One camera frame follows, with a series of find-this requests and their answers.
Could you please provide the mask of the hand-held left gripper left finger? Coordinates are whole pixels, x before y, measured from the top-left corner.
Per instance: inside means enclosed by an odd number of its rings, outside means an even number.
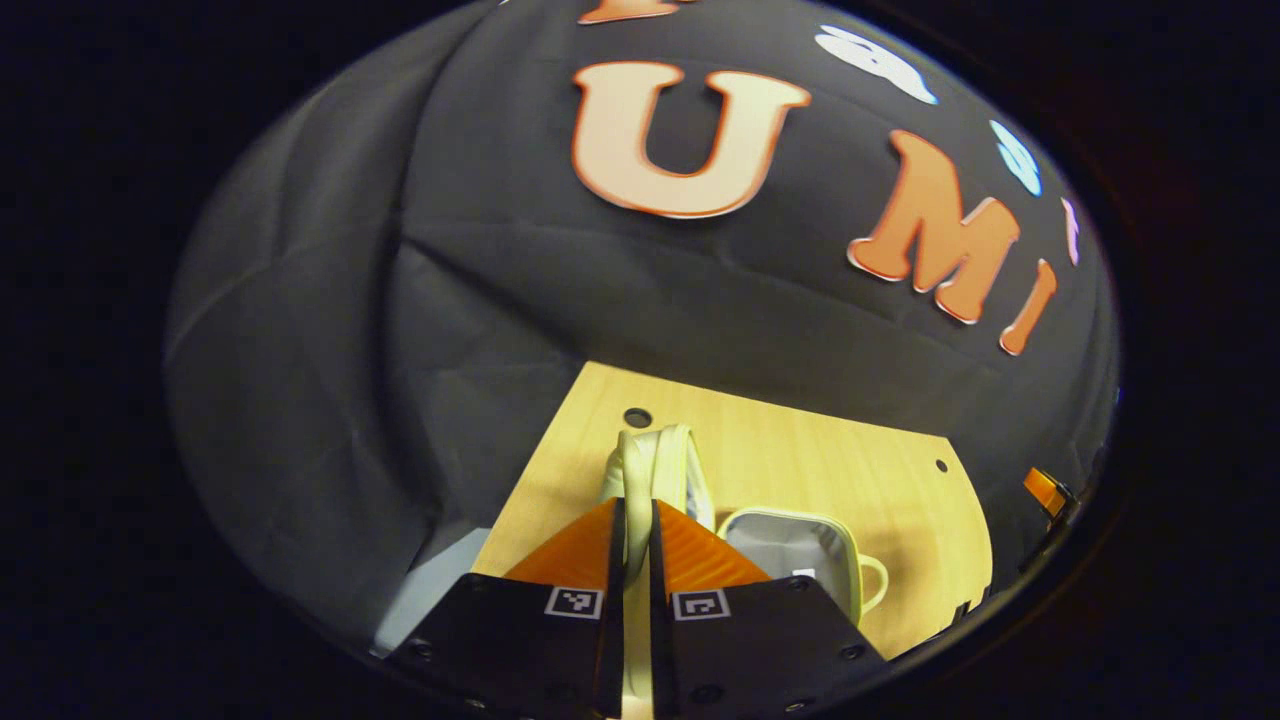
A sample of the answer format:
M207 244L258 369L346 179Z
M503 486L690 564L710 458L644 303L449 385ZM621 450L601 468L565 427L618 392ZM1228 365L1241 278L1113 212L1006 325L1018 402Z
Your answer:
M465 573L388 666L451 716L618 716L625 536L625 502L609 498L506 574Z

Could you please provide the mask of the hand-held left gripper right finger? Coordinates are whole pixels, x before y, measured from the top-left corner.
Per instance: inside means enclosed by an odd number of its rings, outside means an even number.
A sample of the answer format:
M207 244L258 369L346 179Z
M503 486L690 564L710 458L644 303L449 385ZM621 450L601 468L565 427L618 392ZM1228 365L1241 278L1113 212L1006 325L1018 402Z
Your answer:
M648 555L658 719L814 719L890 671L818 580L769 578L659 500Z

